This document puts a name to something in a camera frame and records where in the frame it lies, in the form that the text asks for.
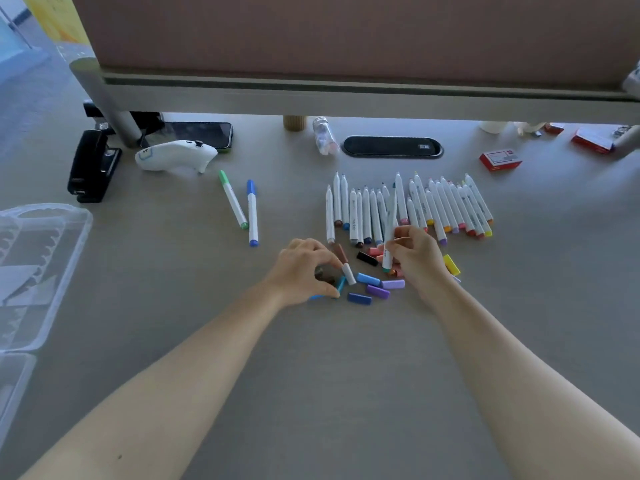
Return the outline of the person's right hand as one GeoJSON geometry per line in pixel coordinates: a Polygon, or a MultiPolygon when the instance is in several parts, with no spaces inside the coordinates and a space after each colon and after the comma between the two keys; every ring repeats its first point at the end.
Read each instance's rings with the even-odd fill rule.
{"type": "Polygon", "coordinates": [[[450,288],[456,282],[444,265],[436,240],[422,228],[398,226],[388,243],[400,245],[394,254],[405,278],[423,301],[436,313],[443,310],[450,298],[450,288]]]}

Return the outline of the row of white markers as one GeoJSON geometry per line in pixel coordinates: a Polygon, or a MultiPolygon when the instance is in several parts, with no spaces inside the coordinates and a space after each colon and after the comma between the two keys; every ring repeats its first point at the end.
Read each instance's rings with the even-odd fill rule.
{"type": "Polygon", "coordinates": [[[326,190],[326,240],[336,243],[338,229],[348,232],[352,246],[362,248],[383,243],[387,221],[387,198],[392,185],[397,190],[397,225],[410,224],[433,231],[444,246],[448,234],[463,234],[478,239],[493,236],[494,217],[478,184],[466,173],[455,183],[445,177],[423,182],[417,172],[406,185],[399,173],[390,185],[355,188],[346,175],[336,172],[326,190]]]}

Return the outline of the pile of coloured marker caps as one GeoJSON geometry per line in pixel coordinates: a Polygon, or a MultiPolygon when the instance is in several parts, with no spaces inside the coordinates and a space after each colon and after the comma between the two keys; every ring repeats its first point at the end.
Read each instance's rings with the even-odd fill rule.
{"type": "Polygon", "coordinates": [[[330,249],[342,263],[340,271],[331,266],[319,266],[314,275],[316,279],[334,286],[349,302],[371,305],[374,299],[388,299],[391,291],[405,288],[406,282],[398,269],[377,271],[381,265],[378,257],[382,252],[376,246],[356,249],[353,264],[349,261],[350,254],[341,244],[331,244],[330,249]]]}

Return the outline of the black stapler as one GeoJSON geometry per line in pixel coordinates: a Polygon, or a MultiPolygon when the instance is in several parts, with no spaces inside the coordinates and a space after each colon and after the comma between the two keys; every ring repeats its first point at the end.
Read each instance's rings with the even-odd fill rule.
{"type": "Polygon", "coordinates": [[[101,130],[86,130],[77,146],[67,190],[79,203],[103,200],[122,150],[108,145],[108,135],[101,130]]]}

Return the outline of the black smartphone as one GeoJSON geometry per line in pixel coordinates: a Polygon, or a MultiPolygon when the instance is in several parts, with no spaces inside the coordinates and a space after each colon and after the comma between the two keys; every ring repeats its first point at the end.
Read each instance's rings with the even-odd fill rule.
{"type": "Polygon", "coordinates": [[[234,128],[229,122],[166,121],[164,128],[145,136],[148,146],[170,141],[199,140],[215,148],[218,153],[228,153],[232,148],[234,128]]]}

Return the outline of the person's left hand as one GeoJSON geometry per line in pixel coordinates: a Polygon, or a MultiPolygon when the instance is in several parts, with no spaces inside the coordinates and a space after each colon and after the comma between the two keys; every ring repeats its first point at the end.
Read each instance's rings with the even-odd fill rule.
{"type": "Polygon", "coordinates": [[[289,246],[281,250],[274,266],[264,279],[270,294],[278,307],[284,308],[299,305],[302,291],[311,282],[322,282],[316,279],[316,267],[329,265],[341,269],[340,259],[315,239],[294,239],[289,246]]]}

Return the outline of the red flat box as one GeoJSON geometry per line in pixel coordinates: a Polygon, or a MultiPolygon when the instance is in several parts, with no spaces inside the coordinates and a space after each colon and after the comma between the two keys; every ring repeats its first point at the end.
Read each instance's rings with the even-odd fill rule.
{"type": "Polygon", "coordinates": [[[572,136],[571,142],[599,154],[610,154],[614,151],[612,138],[603,136],[588,128],[578,128],[572,136]]]}

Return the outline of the clear plastic marker case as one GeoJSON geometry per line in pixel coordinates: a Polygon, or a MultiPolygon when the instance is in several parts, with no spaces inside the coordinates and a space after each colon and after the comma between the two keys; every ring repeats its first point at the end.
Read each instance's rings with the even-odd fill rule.
{"type": "Polygon", "coordinates": [[[62,203],[0,210],[0,353],[45,343],[92,224],[89,210],[62,203]]]}

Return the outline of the brown desk partition panel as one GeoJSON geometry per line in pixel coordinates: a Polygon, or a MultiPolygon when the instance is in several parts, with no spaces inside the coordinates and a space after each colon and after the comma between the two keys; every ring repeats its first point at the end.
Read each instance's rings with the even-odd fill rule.
{"type": "Polygon", "coordinates": [[[610,88],[640,60],[640,0],[73,2],[126,70],[610,88]]]}

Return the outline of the yellow board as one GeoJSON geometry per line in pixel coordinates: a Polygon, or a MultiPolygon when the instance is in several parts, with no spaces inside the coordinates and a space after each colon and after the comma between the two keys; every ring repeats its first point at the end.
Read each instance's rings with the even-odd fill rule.
{"type": "Polygon", "coordinates": [[[23,0],[55,43],[90,45],[73,0],[23,0]]]}

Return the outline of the green capped white marker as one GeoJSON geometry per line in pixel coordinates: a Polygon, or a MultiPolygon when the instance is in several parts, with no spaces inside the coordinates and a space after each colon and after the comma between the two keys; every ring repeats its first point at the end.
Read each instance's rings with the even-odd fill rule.
{"type": "Polygon", "coordinates": [[[234,192],[229,182],[227,174],[224,172],[224,170],[219,170],[218,176],[239,227],[243,230],[249,230],[248,220],[244,215],[244,211],[236,197],[236,193],[234,192]]]}

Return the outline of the black desk clamp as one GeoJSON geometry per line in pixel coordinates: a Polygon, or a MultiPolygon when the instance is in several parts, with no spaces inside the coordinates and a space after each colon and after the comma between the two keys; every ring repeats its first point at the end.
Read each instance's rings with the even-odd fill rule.
{"type": "MultiPolygon", "coordinates": [[[[86,117],[91,118],[95,122],[95,130],[100,131],[105,136],[115,134],[114,129],[107,122],[100,109],[93,103],[91,99],[85,99],[83,102],[86,117]]],[[[160,112],[131,112],[133,120],[141,130],[142,136],[151,135],[162,130],[165,127],[164,117],[160,112]]]]}

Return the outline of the white handheld controller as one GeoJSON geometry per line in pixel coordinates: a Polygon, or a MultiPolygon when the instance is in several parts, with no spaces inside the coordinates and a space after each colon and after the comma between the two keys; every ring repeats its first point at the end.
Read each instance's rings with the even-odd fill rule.
{"type": "Polygon", "coordinates": [[[134,160],[146,171],[191,168],[203,174],[218,155],[217,149],[199,140],[177,140],[155,144],[137,152],[134,160]]]}

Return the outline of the grey partition rail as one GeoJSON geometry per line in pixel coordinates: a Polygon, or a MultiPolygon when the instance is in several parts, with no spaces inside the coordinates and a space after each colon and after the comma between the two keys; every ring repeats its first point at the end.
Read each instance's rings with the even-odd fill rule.
{"type": "Polygon", "coordinates": [[[99,69],[124,111],[640,125],[640,99],[620,90],[99,69]]]}

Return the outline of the white marker pen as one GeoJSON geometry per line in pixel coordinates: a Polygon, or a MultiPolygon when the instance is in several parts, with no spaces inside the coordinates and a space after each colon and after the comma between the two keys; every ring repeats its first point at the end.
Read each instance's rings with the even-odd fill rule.
{"type": "MultiPolygon", "coordinates": [[[[389,191],[389,197],[387,198],[387,221],[385,227],[385,243],[390,242],[394,238],[397,215],[397,190],[396,184],[392,185],[392,189],[389,191]]],[[[385,243],[383,248],[383,260],[382,260],[382,268],[385,273],[390,272],[391,270],[385,270],[385,243]]]]}

